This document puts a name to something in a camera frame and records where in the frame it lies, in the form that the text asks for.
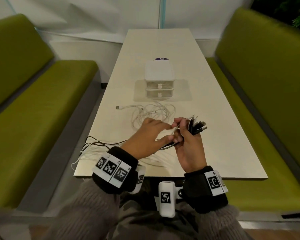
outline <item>storage box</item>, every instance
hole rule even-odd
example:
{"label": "storage box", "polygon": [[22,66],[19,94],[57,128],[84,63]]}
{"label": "storage box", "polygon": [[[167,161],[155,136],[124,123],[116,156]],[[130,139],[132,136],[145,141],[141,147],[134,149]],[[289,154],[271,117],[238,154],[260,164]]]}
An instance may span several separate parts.
{"label": "storage box", "polygon": [[147,89],[148,98],[169,98],[173,95],[173,88],[169,89]]}
{"label": "storage box", "polygon": [[169,60],[150,60],[145,63],[147,89],[171,89],[174,86],[174,73]]}

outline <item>green bench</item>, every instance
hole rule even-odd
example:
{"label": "green bench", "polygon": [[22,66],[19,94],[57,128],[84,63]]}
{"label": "green bench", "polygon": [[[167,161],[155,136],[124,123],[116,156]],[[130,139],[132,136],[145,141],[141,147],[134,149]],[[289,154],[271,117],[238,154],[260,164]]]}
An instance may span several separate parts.
{"label": "green bench", "polygon": [[[0,20],[0,106],[54,58],[22,14]],[[0,113],[0,208],[16,208],[98,71],[59,60]]]}
{"label": "green bench", "polygon": [[[216,57],[235,78],[300,166],[300,32],[239,8],[226,27]],[[268,179],[225,183],[229,202],[242,211],[300,210],[300,185],[231,86],[207,58]]]}

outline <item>table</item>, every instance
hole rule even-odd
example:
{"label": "table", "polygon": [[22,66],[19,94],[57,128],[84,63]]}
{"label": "table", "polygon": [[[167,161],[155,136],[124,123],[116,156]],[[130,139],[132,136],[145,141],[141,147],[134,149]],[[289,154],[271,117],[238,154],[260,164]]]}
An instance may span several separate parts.
{"label": "table", "polygon": [[[174,95],[162,101],[176,107],[176,117],[193,114],[207,123],[201,133],[208,165],[224,179],[267,179],[259,159],[224,96],[189,29],[129,30],[102,98],[89,135],[98,140],[123,141],[134,130],[133,108],[116,106],[149,104],[145,97],[145,62],[168,58],[175,73]],[[140,162],[149,177],[183,177],[174,148],[159,151],[158,163]],[[74,176],[89,177],[96,161],[80,160]]]}

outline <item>gray knit sleeve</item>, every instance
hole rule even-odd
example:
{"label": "gray knit sleeve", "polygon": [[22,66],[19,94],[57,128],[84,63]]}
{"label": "gray knit sleeve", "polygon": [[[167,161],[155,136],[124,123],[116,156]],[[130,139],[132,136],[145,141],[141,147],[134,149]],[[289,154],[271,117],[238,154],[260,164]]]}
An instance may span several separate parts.
{"label": "gray knit sleeve", "polygon": [[43,240],[104,239],[118,219],[120,196],[107,194],[93,180],[59,213]]}
{"label": "gray knit sleeve", "polygon": [[231,205],[198,215],[199,240],[249,240],[237,221],[239,211]]}

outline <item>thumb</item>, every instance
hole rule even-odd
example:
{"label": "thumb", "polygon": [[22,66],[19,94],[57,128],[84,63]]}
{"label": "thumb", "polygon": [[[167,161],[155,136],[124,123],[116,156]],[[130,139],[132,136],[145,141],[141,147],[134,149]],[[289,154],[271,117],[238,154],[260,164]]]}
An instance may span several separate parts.
{"label": "thumb", "polygon": [[188,131],[187,119],[182,119],[180,121],[179,128],[180,128],[181,135],[184,137],[185,141],[192,139],[193,135]]}
{"label": "thumb", "polygon": [[172,142],[173,138],[174,138],[173,135],[164,136],[161,139],[157,140],[155,143],[160,149],[161,147],[163,147],[163,146],[167,145],[168,143]]}

